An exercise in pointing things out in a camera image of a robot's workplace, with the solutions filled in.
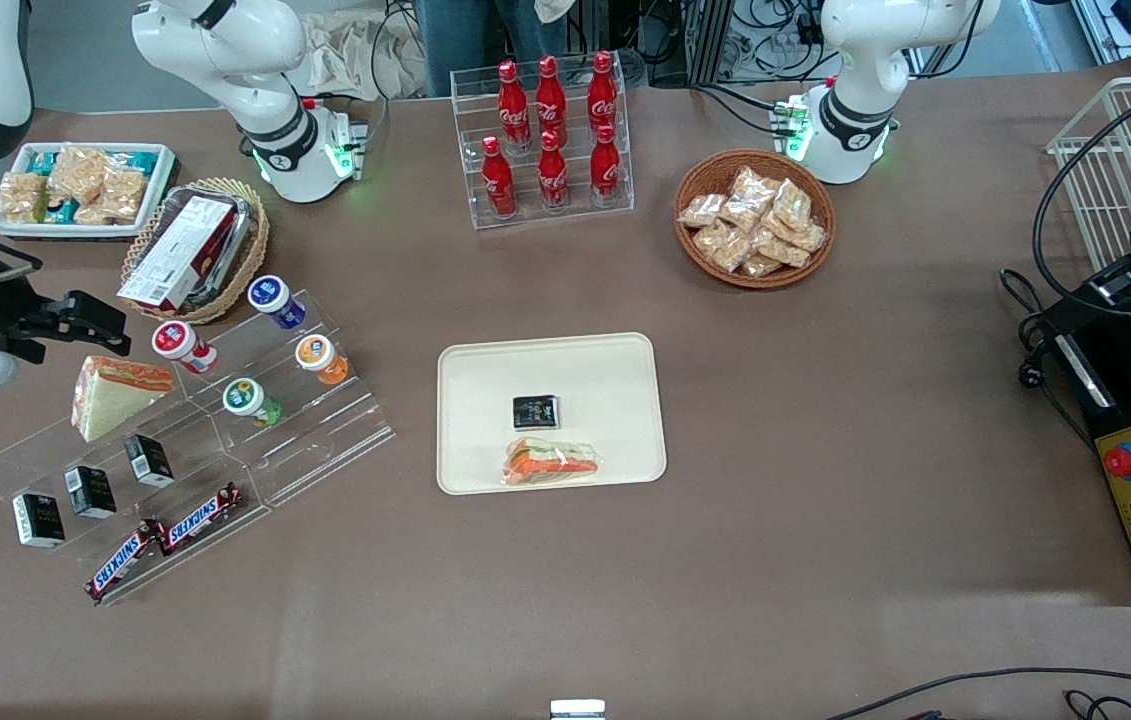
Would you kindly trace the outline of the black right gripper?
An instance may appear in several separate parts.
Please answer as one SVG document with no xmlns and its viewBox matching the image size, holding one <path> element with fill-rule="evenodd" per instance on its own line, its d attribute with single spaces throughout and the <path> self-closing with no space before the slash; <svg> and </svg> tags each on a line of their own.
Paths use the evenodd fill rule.
<svg viewBox="0 0 1131 720">
<path fill-rule="evenodd" d="M 9 266 L 0 260 L 0 274 Z M 127 357 L 132 340 L 126 333 L 126 313 L 84 290 L 64 296 L 64 319 L 48 310 L 52 300 L 41 297 L 25 275 L 0 281 L 0 350 L 31 340 L 90 342 L 111 354 Z"/>
</svg>

